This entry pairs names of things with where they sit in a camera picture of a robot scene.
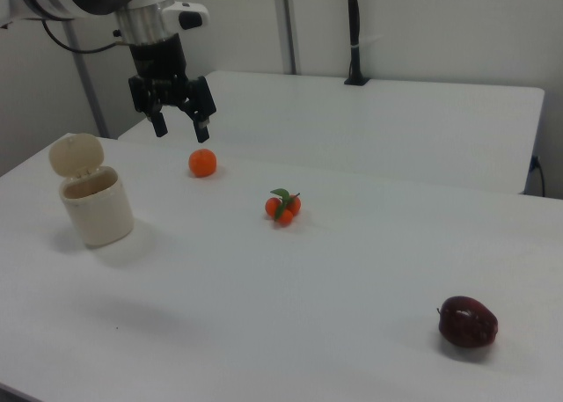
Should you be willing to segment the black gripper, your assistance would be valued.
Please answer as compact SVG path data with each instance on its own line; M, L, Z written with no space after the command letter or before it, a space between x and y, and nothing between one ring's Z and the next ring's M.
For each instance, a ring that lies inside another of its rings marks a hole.
M192 120L198 143L206 142L216 104L205 77L188 81L179 35L149 45L131 45L129 50L136 68L136 75L128 80L134 108L150 121L156 137L168 133L162 106L182 104L180 109Z

